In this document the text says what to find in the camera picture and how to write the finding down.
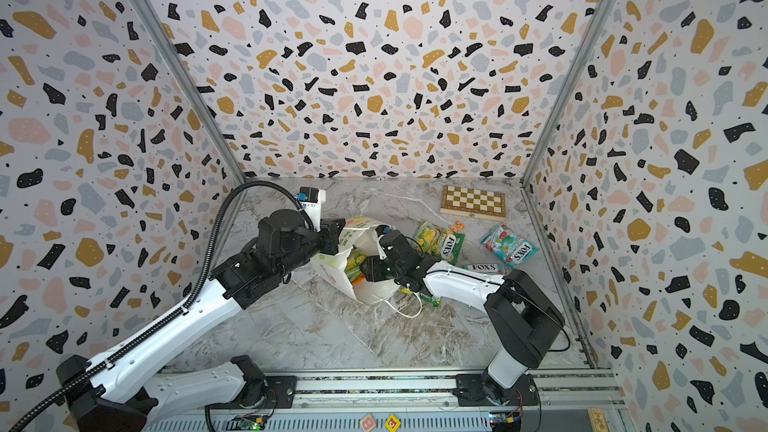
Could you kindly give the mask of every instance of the fox's candy bag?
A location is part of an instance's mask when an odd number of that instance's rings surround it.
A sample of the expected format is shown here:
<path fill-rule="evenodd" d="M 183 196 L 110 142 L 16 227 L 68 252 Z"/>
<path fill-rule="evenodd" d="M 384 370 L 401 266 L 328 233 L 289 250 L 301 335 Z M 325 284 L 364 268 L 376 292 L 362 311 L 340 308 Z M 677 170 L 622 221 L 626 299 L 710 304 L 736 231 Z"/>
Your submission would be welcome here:
<path fill-rule="evenodd" d="M 456 265 L 464 243 L 464 234 L 456 234 L 449 228 L 438 227 L 425 220 L 416 230 L 416 241 L 422 246 L 425 254 L 440 257 Z"/>
<path fill-rule="evenodd" d="M 509 227 L 501 225 L 493 230 L 482 240 L 485 247 L 496 254 L 505 264 L 520 265 L 526 258 L 535 254 L 538 250 L 519 234 L 515 234 Z"/>

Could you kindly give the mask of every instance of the teal candy bag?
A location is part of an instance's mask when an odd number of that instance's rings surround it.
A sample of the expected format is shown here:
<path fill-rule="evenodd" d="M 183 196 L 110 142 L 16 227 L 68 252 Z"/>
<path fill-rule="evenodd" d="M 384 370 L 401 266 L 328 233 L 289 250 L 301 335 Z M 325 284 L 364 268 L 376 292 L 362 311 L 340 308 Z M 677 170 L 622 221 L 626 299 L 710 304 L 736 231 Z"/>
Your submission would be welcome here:
<path fill-rule="evenodd" d="M 515 234 L 509 227 L 501 225 L 485 236 L 482 244 L 489 251 L 496 254 L 504 264 L 520 265 L 526 258 L 538 251 L 533 244 L 519 234 Z"/>

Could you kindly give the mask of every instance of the terrazzo patterned wall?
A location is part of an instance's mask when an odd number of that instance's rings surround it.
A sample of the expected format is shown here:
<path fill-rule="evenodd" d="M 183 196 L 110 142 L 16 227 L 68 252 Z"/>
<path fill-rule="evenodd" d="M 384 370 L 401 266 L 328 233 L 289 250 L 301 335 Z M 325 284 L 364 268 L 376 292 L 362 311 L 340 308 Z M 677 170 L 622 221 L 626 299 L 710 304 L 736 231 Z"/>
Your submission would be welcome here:
<path fill-rule="evenodd" d="M 766 0 L 617 0 L 530 185 L 638 430 L 768 430 Z"/>
<path fill-rule="evenodd" d="M 598 0 L 151 0 L 248 176 L 519 175 Z"/>
<path fill-rule="evenodd" d="M 233 180 L 127 0 L 0 12 L 0 422 L 191 288 Z M 73 427 L 66 408 L 37 431 Z"/>

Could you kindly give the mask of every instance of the black wire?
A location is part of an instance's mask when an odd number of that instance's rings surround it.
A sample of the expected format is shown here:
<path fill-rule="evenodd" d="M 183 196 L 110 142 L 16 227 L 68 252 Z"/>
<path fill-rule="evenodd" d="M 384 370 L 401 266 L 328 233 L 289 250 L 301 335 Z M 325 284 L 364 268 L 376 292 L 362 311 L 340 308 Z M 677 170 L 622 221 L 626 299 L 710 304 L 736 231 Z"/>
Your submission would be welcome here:
<path fill-rule="evenodd" d="M 534 430 L 534 432 L 538 432 L 538 430 L 542 428 L 542 396 L 538 394 L 538 386 L 536 385 L 536 381 L 531 380 L 531 382 L 533 382 L 533 386 L 536 388 L 536 400 L 538 401 L 538 425 L 536 426 L 536 430 Z"/>
<path fill-rule="evenodd" d="M 482 280 L 480 277 L 475 277 L 474 275 L 470 275 L 470 274 L 463 274 L 461 272 L 456 272 L 455 270 L 436 270 L 436 271 L 429 272 L 429 274 L 432 274 L 432 273 L 435 273 L 435 272 L 446 272 L 446 273 L 449 273 L 449 274 L 463 275 L 465 277 L 474 278 L 475 280 Z M 550 349 L 550 350 L 548 350 L 548 352 L 565 352 L 566 350 L 569 350 L 571 348 L 571 338 L 568 336 L 568 332 L 565 331 L 565 324 L 561 324 L 559 320 L 555 319 L 554 317 L 552 317 L 547 312 L 544 312 L 544 310 L 541 307 L 539 307 L 538 305 L 536 305 L 536 303 L 534 303 L 531 299 L 525 297 L 523 294 L 521 294 L 520 292 L 514 290 L 512 287 L 509 287 L 506 284 L 497 284 L 496 282 L 490 282 L 490 281 L 486 281 L 486 282 L 489 283 L 489 284 L 498 285 L 499 287 L 504 287 L 505 289 L 507 289 L 510 292 L 514 293 L 515 295 L 517 295 L 518 297 L 520 297 L 521 299 L 523 299 L 524 301 L 526 301 L 530 305 L 533 305 L 534 307 L 536 307 L 540 312 L 542 312 L 544 315 L 546 315 L 549 320 L 551 320 L 552 322 L 555 322 L 556 325 L 558 327 L 560 327 L 560 331 L 565 335 L 565 338 L 568 340 L 568 346 L 566 346 L 564 349 L 555 349 L 555 350 L 551 350 Z"/>
<path fill-rule="evenodd" d="M 205 406 L 205 427 L 208 429 L 208 432 L 216 432 L 216 429 L 214 428 L 214 422 L 210 419 L 210 406 Z"/>
<path fill-rule="evenodd" d="M 413 237 L 409 237 L 408 235 L 403 235 L 403 237 L 407 238 L 409 241 L 411 241 L 411 242 L 413 242 L 414 244 L 416 244 L 416 245 L 418 246 L 418 250 L 420 250 L 420 251 L 421 251 L 421 253 L 422 253 L 422 258 L 424 258 L 424 249 L 422 248 L 422 245 L 421 245 L 421 244 L 419 244 L 419 243 L 417 242 L 417 240 L 416 240 L 416 239 L 414 239 Z"/>
<path fill-rule="evenodd" d="M 549 349 L 549 352 L 565 352 L 566 350 L 569 350 L 571 348 L 571 338 L 568 336 L 568 334 L 565 332 L 563 328 L 561 328 L 563 335 L 565 336 L 565 340 L 568 341 L 568 345 L 565 346 L 565 348 L 551 348 Z"/>
<path fill-rule="evenodd" d="M 64 386 L 53 392 L 51 395 L 47 396 L 45 399 L 41 400 L 39 404 L 35 405 L 33 408 L 30 409 L 29 412 L 24 414 L 21 419 L 16 422 L 16 424 L 13 425 L 9 429 L 8 432 L 22 432 L 25 427 L 27 427 L 37 416 L 43 413 L 43 411 L 49 407 L 51 407 L 53 404 L 55 404 L 58 400 L 62 399 L 67 392 L 69 392 L 72 389 L 79 388 L 80 384 L 83 382 L 90 380 L 93 376 L 100 373 L 103 370 L 106 370 L 108 367 L 108 364 L 114 364 L 117 360 L 120 360 L 122 357 L 125 357 L 125 355 L 130 352 L 131 350 L 135 349 L 137 346 L 139 346 L 142 342 L 146 341 L 149 337 L 157 333 L 159 330 L 161 330 L 163 327 L 168 325 L 171 321 L 176 319 L 176 317 L 179 317 L 184 311 L 192 306 L 192 304 L 197 300 L 197 295 L 200 294 L 200 291 L 203 290 L 203 286 L 205 286 L 206 280 L 208 279 L 208 272 L 210 270 L 211 262 L 213 261 L 214 257 L 214 251 L 216 250 L 216 241 L 219 236 L 219 230 L 221 229 L 221 223 L 224 221 L 224 216 L 226 215 L 226 210 L 232 203 L 235 197 L 237 197 L 243 190 L 251 187 L 269 187 L 277 190 L 284 196 L 288 197 L 293 205 L 296 207 L 296 209 L 299 210 L 302 217 L 304 218 L 304 222 L 306 222 L 306 225 L 308 228 L 314 230 L 314 225 L 312 224 L 312 219 L 310 216 L 306 214 L 306 211 L 304 210 L 304 207 L 301 205 L 301 202 L 298 198 L 291 195 L 290 192 L 285 190 L 282 186 L 278 186 L 275 183 L 272 182 L 266 182 L 263 180 L 252 180 L 249 182 L 244 182 L 235 188 L 233 188 L 229 195 L 227 195 L 224 200 L 221 203 L 221 207 L 219 207 L 219 211 L 216 214 L 216 219 L 214 220 L 214 224 L 210 228 L 210 238 L 208 239 L 208 246 L 206 248 L 204 260 L 203 260 L 203 266 L 200 270 L 200 275 L 197 277 L 197 283 L 193 287 L 192 291 L 187 295 L 186 300 L 181 305 L 181 307 L 178 307 L 174 309 L 172 312 L 170 312 L 165 317 L 159 319 L 157 322 L 153 323 L 151 327 L 149 327 L 146 331 L 139 334 L 138 337 L 128 342 L 125 346 L 115 351 L 112 355 L 110 355 L 107 360 L 103 360 L 101 363 L 96 364 L 94 367 L 86 370 L 76 378 L 70 380 L 67 382 Z"/>
<path fill-rule="evenodd" d="M 272 411 L 270 412 L 270 414 L 266 416 L 267 420 L 271 419 L 272 416 L 275 414 L 275 410 L 277 410 L 277 392 L 275 392 L 272 389 L 270 389 L 270 392 L 272 392 L 272 394 L 274 394 L 274 396 L 275 396 L 275 407 L 273 407 Z"/>

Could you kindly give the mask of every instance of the white robotic arm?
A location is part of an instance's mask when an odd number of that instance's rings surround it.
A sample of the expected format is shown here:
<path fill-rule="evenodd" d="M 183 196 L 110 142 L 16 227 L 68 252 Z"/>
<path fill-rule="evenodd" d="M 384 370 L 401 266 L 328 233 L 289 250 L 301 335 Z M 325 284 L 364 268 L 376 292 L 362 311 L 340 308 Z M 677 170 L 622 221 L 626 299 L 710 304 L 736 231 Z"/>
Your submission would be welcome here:
<path fill-rule="evenodd" d="M 233 194 L 227 197 L 219 216 L 223 217 Z M 262 219 L 254 248 L 227 259 L 209 277 L 204 266 L 207 280 L 194 296 L 91 360 L 80 356 L 65 360 L 57 369 L 62 389 L 49 402 L 61 405 L 65 399 L 81 432 L 136 432 L 208 404 L 232 403 L 248 408 L 265 400 L 266 378 L 245 356 L 189 374 L 156 372 L 217 324 L 281 282 L 287 283 L 290 272 L 307 264 L 314 254 L 338 253 L 344 221 L 320 220 L 325 191 L 302 188 L 299 200 L 292 200 L 301 211 L 282 209 Z M 217 224 L 219 217 L 214 223 L 216 234 Z M 562 329 L 564 320 L 557 309 L 523 272 L 515 270 L 507 276 L 472 272 L 420 256 L 398 231 L 382 228 L 379 233 L 386 259 L 370 257 L 361 266 L 366 279 L 395 279 L 414 292 L 452 298 L 486 312 L 503 347 L 486 369 L 483 386 L 493 402 L 508 401 L 515 381 L 528 368 L 538 366 Z M 214 232 L 211 236 L 215 242 Z M 209 252 L 213 246 L 215 243 L 209 244 Z M 521 300 L 527 306 L 519 313 L 512 303 Z M 548 317 L 542 320 L 539 312 Z M 48 405 L 43 402 L 31 410 L 12 432 L 23 430 Z"/>

